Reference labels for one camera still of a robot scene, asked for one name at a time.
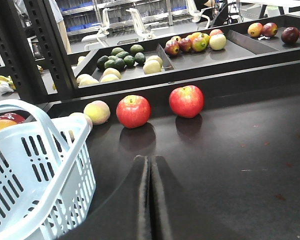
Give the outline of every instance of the white plastic basket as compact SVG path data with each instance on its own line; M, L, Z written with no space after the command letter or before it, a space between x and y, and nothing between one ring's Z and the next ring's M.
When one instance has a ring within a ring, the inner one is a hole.
M50 119L21 100L0 113L29 112L36 121L0 130L0 240L52 240L85 220L96 189L83 117Z

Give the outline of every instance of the red fruit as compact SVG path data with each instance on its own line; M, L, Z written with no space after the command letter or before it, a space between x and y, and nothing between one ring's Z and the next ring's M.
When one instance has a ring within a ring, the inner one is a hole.
M170 42L167 42L165 44L164 51L169 56L176 56L179 53L179 43L176 40L169 40Z
M299 35L299 30L294 26L290 26L281 33L281 40L285 44L294 44L298 40Z
M192 119L204 107L204 94L194 85L178 87L170 93L169 105L176 115Z
M182 38L179 41L179 48L182 52L190 52L192 41L190 38Z
M151 107L143 96L128 95L118 103L115 113L123 126L134 129L149 120Z
M220 29L213 29L210 33L209 36L217 35L217 34L223 34L223 32Z
M4 115L0 116L0 120L1 119L7 119L7 120L12 120L15 121L17 124L22 124L26 119L14 112L7 112Z
M271 38L274 37L278 32L278 26L274 22L268 22L263 25L261 34L265 37Z

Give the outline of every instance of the white chair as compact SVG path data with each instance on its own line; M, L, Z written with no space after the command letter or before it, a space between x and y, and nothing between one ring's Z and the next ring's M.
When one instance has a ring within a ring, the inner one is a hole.
M108 29L110 27L109 15L108 15L109 8L104 8L102 10L102 24L99 27L97 34L92 34L85 36L82 38L82 43L87 43L84 46L85 51L89 51L92 46L97 44L101 44L104 48L109 47L107 43L107 35L109 35Z
M204 15L204 12L208 9L213 9L214 7L207 7L203 8L200 11L197 9L197 6L195 4L194 0L186 0L186 7L189 11L189 14L193 17L192 22L197 23L200 21L201 18L205 18L207 22L203 22L202 24L198 24L196 30L198 31L199 28L207 29L210 27L210 17L207 15Z
M152 25L158 25L159 22L151 22L151 23L144 24L140 12L137 9L129 8L126 11L131 13L135 33L141 38L143 38L143 40L155 39L157 36L155 35L154 31L169 28L167 26L164 26L164 27L148 29L147 27L150 27ZM163 37L174 36L174 35L176 34L174 32L171 32L168 34L162 34L158 37L163 38Z

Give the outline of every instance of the pants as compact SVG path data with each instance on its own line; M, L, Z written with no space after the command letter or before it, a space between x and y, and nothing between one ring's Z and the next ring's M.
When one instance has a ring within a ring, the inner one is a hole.
M70 42L69 42L69 38L67 35L67 31L66 31L66 26L65 26L65 22L62 20L60 22L57 23L58 28L59 28L59 32L62 38L62 42L64 44L64 48L67 54L71 54L71 47L70 47Z

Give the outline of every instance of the banana peel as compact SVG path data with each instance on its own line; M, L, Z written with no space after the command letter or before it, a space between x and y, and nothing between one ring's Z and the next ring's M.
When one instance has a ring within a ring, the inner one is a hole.
M12 80L7 82L10 86L10 88L12 88L13 90L16 90L16 86L14 85L14 82Z
M11 81L11 77L10 76L7 77L7 76L0 75L0 84L1 83L7 83L9 81Z
M38 67L38 70L39 70L40 73L42 73L44 71L44 69L42 68L42 66L40 66L40 65L36 65L36 66Z

